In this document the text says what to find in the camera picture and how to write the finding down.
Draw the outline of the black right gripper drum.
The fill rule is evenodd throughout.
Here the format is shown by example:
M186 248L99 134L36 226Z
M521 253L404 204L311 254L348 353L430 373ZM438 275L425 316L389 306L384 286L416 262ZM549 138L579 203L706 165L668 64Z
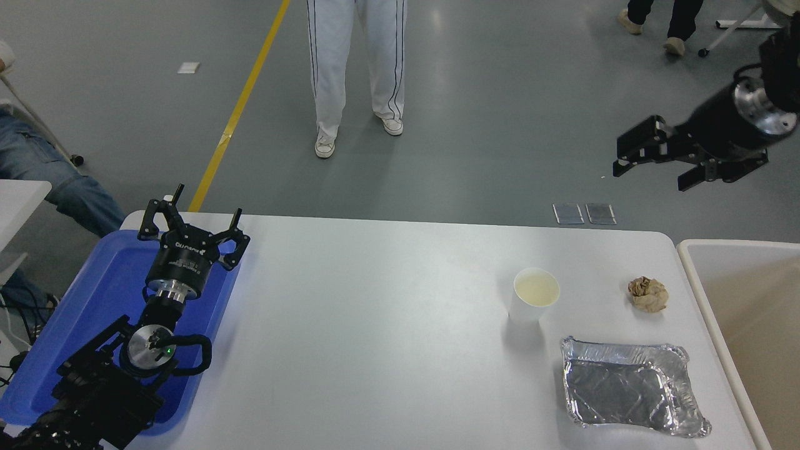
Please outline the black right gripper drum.
M715 158L748 158L762 151L760 134L734 102L737 83L720 89L683 123L683 131Z

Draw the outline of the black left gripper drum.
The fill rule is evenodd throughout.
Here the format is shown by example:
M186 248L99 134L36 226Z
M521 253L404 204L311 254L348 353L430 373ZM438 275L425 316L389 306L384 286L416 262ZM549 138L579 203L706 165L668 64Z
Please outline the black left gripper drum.
M146 276L152 291L175 282L188 297L202 296L219 256L218 244L209 232L166 232L159 239L158 253Z

